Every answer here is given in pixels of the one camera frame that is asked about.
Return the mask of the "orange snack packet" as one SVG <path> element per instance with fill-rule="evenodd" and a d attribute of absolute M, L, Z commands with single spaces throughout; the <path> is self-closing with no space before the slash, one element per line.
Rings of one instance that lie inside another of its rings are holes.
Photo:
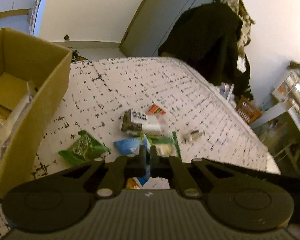
<path fill-rule="evenodd" d="M 129 178 L 126 182 L 126 188 L 132 190 L 139 190 L 142 188 L 137 178 Z"/>

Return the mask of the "blue green snack packet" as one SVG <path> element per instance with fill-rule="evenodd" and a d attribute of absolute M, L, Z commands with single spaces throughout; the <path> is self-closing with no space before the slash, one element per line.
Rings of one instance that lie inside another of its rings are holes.
<path fill-rule="evenodd" d="M 146 173 L 143 177 L 138 177 L 138 181 L 141 186 L 145 185 L 150 179 L 150 142 L 145 135 L 139 137 L 133 137 L 129 139 L 123 139 L 114 142 L 114 146 L 117 148 L 121 155 L 138 155 L 140 146 L 145 148 L 143 156 L 143 166 L 146 169 Z"/>

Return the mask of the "green cream snack pack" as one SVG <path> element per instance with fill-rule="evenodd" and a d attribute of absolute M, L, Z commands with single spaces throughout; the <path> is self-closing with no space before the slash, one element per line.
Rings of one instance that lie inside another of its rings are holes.
<path fill-rule="evenodd" d="M 179 141 L 176 132 L 165 137 L 148 137 L 150 145 L 157 148 L 158 155 L 163 157 L 175 156 L 182 160 Z"/>

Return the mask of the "small clear snack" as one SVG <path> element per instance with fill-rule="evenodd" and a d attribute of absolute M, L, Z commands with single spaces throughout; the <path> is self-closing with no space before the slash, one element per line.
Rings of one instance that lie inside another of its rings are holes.
<path fill-rule="evenodd" d="M 199 138 L 201 138 L 204 134 L 205 134 L 205 132 L 203 130 L 191 131 L 190 133 L 187 133 L 187 135 L 184 136 L 183 142 L 185 144 L 194 142 L 194 141 L 198 140 Z"/>

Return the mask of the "black white snack box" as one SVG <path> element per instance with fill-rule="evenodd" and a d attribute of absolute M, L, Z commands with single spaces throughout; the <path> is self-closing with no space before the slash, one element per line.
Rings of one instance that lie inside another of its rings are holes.
<path fill-rule="evenodd" d="M 165 122 L 159 117 L 130 108 L 124 111 L 121 131 L 131 135 L 163 136 L 167 132 L 167 128 Z"/>

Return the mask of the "red snack packet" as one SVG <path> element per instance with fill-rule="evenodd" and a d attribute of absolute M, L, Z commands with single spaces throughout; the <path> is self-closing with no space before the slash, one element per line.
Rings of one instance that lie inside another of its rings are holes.
<path fill-rule="evenodd" d="M 148 115 L 164 115 L 166 112 L 158 105 L 153 104 L 147 111 Z"/>

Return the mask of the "orange plastic basket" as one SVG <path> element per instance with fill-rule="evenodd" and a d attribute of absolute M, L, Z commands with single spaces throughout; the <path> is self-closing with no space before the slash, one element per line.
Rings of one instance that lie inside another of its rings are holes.
<path fill-rule="evenodd" d="M 262 112 L 244 96 L 241 96 L 235 110 L 249 125 L 262 116 Z"/>

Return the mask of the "white shelf unit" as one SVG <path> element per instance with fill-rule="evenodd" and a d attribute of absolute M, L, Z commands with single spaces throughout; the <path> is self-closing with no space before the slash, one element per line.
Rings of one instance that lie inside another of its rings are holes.
<path fill-rule="evenodd" d="M 300 177 L 300 77 L 285 70 L 270 93 L 270 107 L 250 127 L 283 175 Z"/>

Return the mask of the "black coat pile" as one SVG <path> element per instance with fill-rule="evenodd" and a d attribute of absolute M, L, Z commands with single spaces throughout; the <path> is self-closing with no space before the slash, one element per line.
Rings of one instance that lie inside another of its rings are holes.
<path fill-rule="evenodd" d="M 209 83 L 234 85 L 233 94 L 237 98 L 253 100 L 250 64 L 245 62 L 244 72 L 237 68 L 242 25 L 227 4 L 202 4 L 181 14 L 158 48 L 158 55 L 184 61 Z"/>

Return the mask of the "clear purple snack bag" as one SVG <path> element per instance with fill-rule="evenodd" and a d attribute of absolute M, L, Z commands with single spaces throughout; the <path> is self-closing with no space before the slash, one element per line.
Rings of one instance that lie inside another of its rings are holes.
<path fill-rule="evenodd" d="M 15 109 L 4 122 L 0 121 L 0 163 L 16 133 L 18 126 L 27 113 L 30 103 L 38 92 L 38 86 L 33 81 L 27 81 L 27 92 L 19 101 Z"/>

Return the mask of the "checkered beige garment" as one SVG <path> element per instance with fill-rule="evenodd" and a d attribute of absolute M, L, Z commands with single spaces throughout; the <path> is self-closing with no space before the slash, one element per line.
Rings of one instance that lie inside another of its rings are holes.
<path fill-rule="evenodd" d="M 238 55 L 243 58 L 245 57 L 244 48 L 251 42 L 251 26 L 255 24 L 255 21 L 250 17 L 242 0 L 230 0 L 227 2 L 227 5 L 242 21 L 241 34 L 237 44 Z"/>

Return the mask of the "brown cardboard box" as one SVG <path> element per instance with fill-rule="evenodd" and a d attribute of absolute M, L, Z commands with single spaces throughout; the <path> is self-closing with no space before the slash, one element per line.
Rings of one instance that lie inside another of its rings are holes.
<path fill-rule="evenodd" d="M 43 134 L 68 89 L 72 52 L 0 29 L 0 198 L 28 181 Z"/>

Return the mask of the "grey room door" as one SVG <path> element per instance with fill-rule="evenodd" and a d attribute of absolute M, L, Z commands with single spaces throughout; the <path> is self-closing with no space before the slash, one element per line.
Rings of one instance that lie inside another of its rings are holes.
<path fill-rule="evenodd" d="M 121 41 L 126 56 L 157 56 L 181 14 L 216 0 L 143 0 Z"/>

